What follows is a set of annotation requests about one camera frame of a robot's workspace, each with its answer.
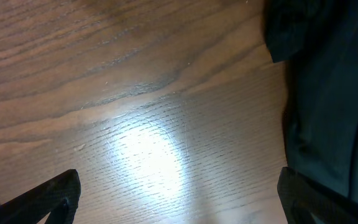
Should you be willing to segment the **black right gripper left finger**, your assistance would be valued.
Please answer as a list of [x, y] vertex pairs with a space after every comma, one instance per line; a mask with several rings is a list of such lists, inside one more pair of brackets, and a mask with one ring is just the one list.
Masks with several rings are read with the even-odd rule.
[[69, 169], [0, 205], [0, 223], [72, 224], [81, 195], [77, 170]]

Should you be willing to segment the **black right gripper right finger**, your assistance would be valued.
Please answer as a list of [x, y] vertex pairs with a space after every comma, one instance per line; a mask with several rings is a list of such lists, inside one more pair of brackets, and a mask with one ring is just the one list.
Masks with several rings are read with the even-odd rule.
[[277, 192], [288, 223], [358, 224], [358, 203], [283, 167]]

